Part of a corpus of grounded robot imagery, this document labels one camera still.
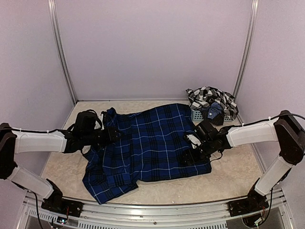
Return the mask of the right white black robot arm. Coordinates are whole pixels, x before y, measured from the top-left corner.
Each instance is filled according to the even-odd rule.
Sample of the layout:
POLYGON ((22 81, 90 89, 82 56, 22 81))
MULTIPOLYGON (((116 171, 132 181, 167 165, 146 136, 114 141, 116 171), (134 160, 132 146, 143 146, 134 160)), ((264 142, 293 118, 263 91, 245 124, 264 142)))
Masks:
POLYGON ((185 150, 182 164, 196 165, 219 152, 233 147, 260 142, 278 142, 280 153, 267 171, 259 178, 244 200, 244 208, 255 211, 274 186, 283 181, 292 167, 300 163, 305 155, 305 130, 296 120, 297 114, 283 110, 279 115, 251 124, 231 125, 217 130, 203 120, 194 131, 199 145, 185 150))

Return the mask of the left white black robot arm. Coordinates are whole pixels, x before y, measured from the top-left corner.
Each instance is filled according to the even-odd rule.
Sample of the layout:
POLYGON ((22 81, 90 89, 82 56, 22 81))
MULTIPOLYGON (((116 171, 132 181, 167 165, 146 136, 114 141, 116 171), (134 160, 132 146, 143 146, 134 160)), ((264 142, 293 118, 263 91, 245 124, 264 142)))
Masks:
POLYGON ((77 114, 76 121, 67 129, 47 131, 24 130, 0 125, 0 178, 9 180, 43 198, 56 212, 62 212, 67 202, 62 192, 51 181, 17 165, 15 155, 28 152, 57 152, 70 154, 86 146, 107 146, 116 142, 122 132, 105 126, 103 115, 94 110, 77 114))

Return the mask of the light blue plastic basket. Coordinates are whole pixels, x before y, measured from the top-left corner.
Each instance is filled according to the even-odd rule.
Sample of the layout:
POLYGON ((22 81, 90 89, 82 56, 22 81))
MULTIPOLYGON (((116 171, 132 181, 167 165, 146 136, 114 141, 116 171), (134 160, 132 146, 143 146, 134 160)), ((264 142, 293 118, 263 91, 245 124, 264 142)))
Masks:
MULTIPOLYGON (((192 111, 192 121, 193 122, 201 122, 203 121, 203 116, 200 111, 191 110, 192 111)), ((224 115, 224 122, 232 122, 233 120, 230 119, 229 116, 226 114, 224 115)))

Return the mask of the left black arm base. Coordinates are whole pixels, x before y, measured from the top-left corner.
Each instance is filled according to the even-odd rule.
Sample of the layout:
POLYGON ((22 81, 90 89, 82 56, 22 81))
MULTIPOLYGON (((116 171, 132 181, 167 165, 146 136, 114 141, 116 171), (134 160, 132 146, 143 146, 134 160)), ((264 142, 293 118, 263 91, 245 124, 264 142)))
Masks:
POLYGON ((46 180, 51 184, 53 191, 48 198, 43 199, 41 208, 51 212, 64 214, 66 216, 79 218, 83 209, 83 203, 63 198, 60 189, 49 179, 46 180))

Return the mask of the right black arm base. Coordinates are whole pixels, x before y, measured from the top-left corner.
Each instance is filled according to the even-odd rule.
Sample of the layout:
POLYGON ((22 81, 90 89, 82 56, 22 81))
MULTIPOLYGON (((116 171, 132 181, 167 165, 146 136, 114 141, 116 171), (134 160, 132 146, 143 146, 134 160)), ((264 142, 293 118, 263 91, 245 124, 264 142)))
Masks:
POLYGON ((255 186, 252 186, 246 198, 228 202, 231 217, 253 213, 268 207, 269 203, 266 195, 261 195, 255 191, 255 186))

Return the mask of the blue plaid long sleeve shirt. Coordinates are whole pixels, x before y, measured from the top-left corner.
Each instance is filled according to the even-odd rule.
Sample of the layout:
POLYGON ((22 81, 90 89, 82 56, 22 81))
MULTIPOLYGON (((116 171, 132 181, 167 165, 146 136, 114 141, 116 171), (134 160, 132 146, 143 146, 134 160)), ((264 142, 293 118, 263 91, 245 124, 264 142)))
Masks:
POLYGON ((133 114, 107 111, 106 126, 124 135, 107 146, 92 146, 84 155, 88 164, 83 184, 103 204, 136 189, 138 181, 157 182, 208 174, 210 162, 184 165, 191 149, 184 136, 194 133, 192 112, 185 104, 167 104, 133 114))

